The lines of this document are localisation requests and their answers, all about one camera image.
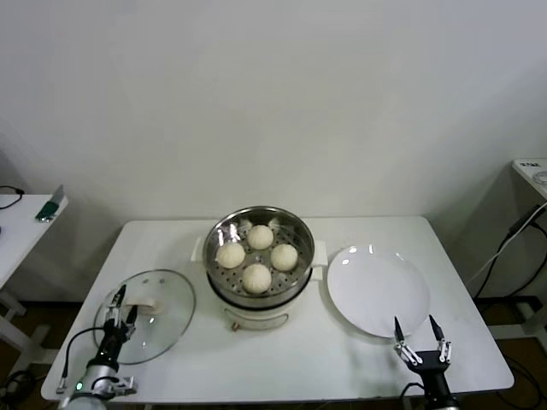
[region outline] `robotic arm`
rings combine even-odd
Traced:
[[[104,410],[104,402],[118,395],[137,393],[134,377],[118,378],[120,355],[123,343],[135,331],[137,306],[133,306],[125,321],[121,320],[121,303],[126,294],[123,285],[108,305],[104,318],[104,337],[95,357],[87,363],[85,374],[74,387],[74,391],[61,401],[59,409],[64,410]],[[64,392],[64,378],[57,393]]]
[[[444,372],[450,366],[452,345],[444,339],[443,330],[429,315],[433,333],[438,342],[437,350],[415,352],[404,340],[403,331],[395,318],[395,351],[411,372],[421,377],[426,396],[426,410],[458,410],[459,404],[450,393]]]

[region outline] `white table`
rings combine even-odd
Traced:
[[[305,220],[332,257],[355,244],[396,249],[423,272],[431,289],[431,311],[453,342],[446,373],[454,392],[509,388],[513,375],[429,223],[421,217]],[[190,261],[197,237],[212,220],[128,223],[97,276],[68,338],[93,324],[107,293],[120,281],[147,269],[184,273],[197,293],[197,310],[186,334],[167,353],[120,374],[135,376],[136,395],[115,401],[204,403],[315,401],[394,397],[417,381],[393,351],[391,341],[369,336],[348,324],[329,300],[325,281],[311,281],[299,296],[298,315],[271,331],[229,331],[206,273]],[[409,338],[418,350],[435,349],[428,322]],[[95,354],[91,336],[71,352],[69,383],[74,386]],[[59,400],[63,355],[42,386],[42,396]]]
[[[547,185],[538,184],[533,179],[535,173],[547,172],[546,158],[514,160],[513,169],[543,197],[543,202],[547,201]],[[547,306],[535,313],[528,303],[517,303],[517,307],[526,321],[521,325],[490,326],[492,335],[497,340],[535,337],[547,352]]]
[[[8,205],[18,197],[0,195],[0,206]],[[50,198],[51,195],[24,195],[13,207],[0,210],[0,289],[55,221],[41,223],[34,219]],[[57,216],[67,204],[68,200],[64,198]],[[49,327],[39,325],[28,337],[10,323],[15,314],[25,314],[26,309],[5,290],[0,292],[0,303],[9,308],[6,316],[0,316],[0,338],[21,352],[12,372],[25,369],[31,363],[52,363],[57,351],[40,347]]]

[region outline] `glass lid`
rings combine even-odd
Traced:
[[[156,269],[131,276],[111,290],[97,310],[94,326],[104,324],[107,306],[122,285],[126,295],[121,318],[126,319],[132,306],[138,306],[135,332],[121,348],[118,361],[135,365],[167,352],[184,334],[196,310],[196,294],[190,281],[181,273]],[[94,331],[95,344],[101,342],[102,331]]]

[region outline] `floor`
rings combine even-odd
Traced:
[[[59,348],[68,333],[79,311],[79,304],[67,303],[27,303],[27,314],[23,317],[15,317],[13,323],[27,335],[32,334],[34,328],[40,323],[52,325],[53,331],[44,341],[46,348]],[[496,305],[488,309],[485,321],[489,325],[509,325],[520,323],[522,318],[511,306]],[[541,346],[533,339],[505,340],[498,343],[500,349],[507,356],[518,360],[538,380],[543,390],[547,390],[547,355]],[[0,341],[0,380],[4,380],[12,365],[17,359],[18,353],[8,344]],[[45,410],[56,408],[55,403],[48,402],[40,396],[40,386],[48,371],[47,366],[32,366],[32,373],[39,379],[34,391],[24,401],[17,404],[17,410]],[[515,386],[504,392],[503,396],[520,407],[529,407],[535,401],[535,389],[518,374],[515,376]],[[463,410],[512,409],[504,403],[495,393],[468,395],[460,398]],[[421,401],[413,402],[414,408],[422,408]],[[386,401],[352,401],[334,403],[286,403],[271,405],[239,405],[239,406],[154,406],[154,409],[184,409],[199,410],[215,407],[219,410],[395,410],[400,409],[401,404],[397,400]],[[124,410],[142,410],[143,406],[118,407]],[[537,409],[547,410],[547,402],[543,400]]]

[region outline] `steamed bun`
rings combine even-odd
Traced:
[[[216,261],[226,269],[238,267],[244,259],[245,250],[239,243],[225,243],[216,251]]]
[[[265,249],[274,241],[274,233],[265,225],[256,225],[250,228],[247,242],[253,249]]]
[[[270,284],[272,284],[272,274],[260,263],[253,263],[243,271],[243,287],[249,293],[265,292]]]
[[[278,271],[290,271],[298,263],[298,252],[292,245],[278,245],[273,248],[271,259],[273,267]]]

